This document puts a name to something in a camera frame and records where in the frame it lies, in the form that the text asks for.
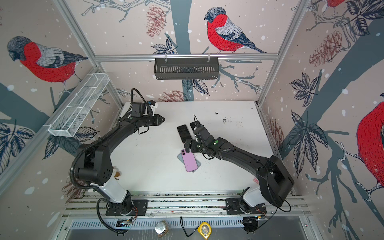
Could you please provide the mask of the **black screen phone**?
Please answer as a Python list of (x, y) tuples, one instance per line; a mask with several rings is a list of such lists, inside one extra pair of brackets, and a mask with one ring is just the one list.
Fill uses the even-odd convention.
[(192, 139), (192, 136), (191, 136), (186, 125), (178, 126), (177, 130), (178, 130), (179, 136), (180, 136), (183, 144), (185, 144), (187, 140)]

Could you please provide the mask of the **grey blue phone case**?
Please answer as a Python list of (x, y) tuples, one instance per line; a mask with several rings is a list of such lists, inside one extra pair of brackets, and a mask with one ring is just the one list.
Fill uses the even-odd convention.
[[(184, 160), (183, 160), (183, 157), (182, 157), (182, 153), (178, 154), (177, 158), (178, 158), (178, 160), (179, 160), (183, 165), (185, 164), (185, 163), (184, 163)], [(200, 162), (200, 161), (196, 160), (196, 163), (197, 163), (198, 168), (197, 168), (196, 170), (192, 171), (192, 173), (195, 173), (195, 172), (200, 168), (200, 166), (201, 166), (201, 162)]]

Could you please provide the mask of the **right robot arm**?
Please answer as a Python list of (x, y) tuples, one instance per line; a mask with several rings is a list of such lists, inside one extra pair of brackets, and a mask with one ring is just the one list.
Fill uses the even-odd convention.
[(259, 180), (261, 195), (268, 203), (279, 208), (294, 186), (294, 180), (283, 161), (277, 156), (262, 157), (242, 150), (223, 138), (214, 138), (200, 122), (191, 123), (194, 140), (186, 140), (188, 153), (202, 153), (209, 159), (230, 162)]

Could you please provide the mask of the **purple phone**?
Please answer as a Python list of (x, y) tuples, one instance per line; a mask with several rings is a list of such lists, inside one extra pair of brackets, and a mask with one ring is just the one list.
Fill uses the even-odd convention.
[(187, 172), (196, 171), (198, 169), (198, 164), (196, 162), (194, 154), (191, 152), (187, 152), (186, 150), (182, 150), (181, 154), (182, 154), (186, 171)]

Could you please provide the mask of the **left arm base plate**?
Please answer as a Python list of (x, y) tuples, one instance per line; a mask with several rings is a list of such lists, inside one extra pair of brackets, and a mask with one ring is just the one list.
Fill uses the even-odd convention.
[(128, 200), (124, 203), (107, 203), (106, 216), (123, 217), (123, 216), (145, 216), (148, 200)]

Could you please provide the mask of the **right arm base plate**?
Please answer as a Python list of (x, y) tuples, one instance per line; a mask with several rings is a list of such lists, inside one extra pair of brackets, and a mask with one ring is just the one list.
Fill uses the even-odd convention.
[(245, 200), (226, 199), (226, 206), (224, 210), (227, 211), (227, 215), (266, 215), (267, 210), (265, 204), (259, 204), (254, 207), (248, 205)]

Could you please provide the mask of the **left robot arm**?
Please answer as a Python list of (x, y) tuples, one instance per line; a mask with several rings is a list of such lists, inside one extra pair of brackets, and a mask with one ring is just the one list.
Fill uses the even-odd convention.
[(113, 176), (111, 153), (129, 136), (141, 127), (159, 126), (165, 118), (154, 114), (154, 101), (146, 101), (135, 88), (131, 89), (131, 103), (128, 111), (119, 118), (117, 126), (91, 144), (80, 146), (71, 164), (69, 177), (74, 187), (82, 190), (93, 189), (105, 201), (123, 212), (133, 208), (131, 194)]

